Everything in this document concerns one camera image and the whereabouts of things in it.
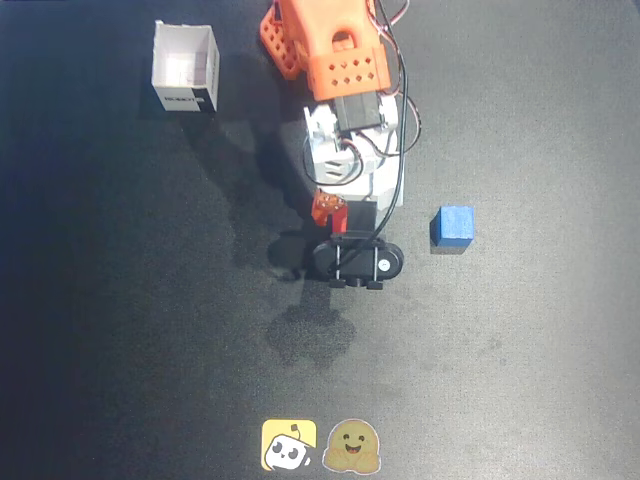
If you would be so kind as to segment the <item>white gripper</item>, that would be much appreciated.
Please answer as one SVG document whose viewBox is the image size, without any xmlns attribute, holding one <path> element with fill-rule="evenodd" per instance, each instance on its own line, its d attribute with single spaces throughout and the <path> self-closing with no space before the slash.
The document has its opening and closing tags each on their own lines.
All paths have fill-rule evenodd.
<svg viewBox="0 0 640 480">
<path fill-rule="evenodd" d="M 306 107 L 304 119 L 303 167 L 321 188 L 312 201 L 315 224 L 326 226 L 329 217 L 345 207 L 344 199 L 389 207 L 403 181 L 395 98 L 380 94 L 336 98 Z"/>
</svg>

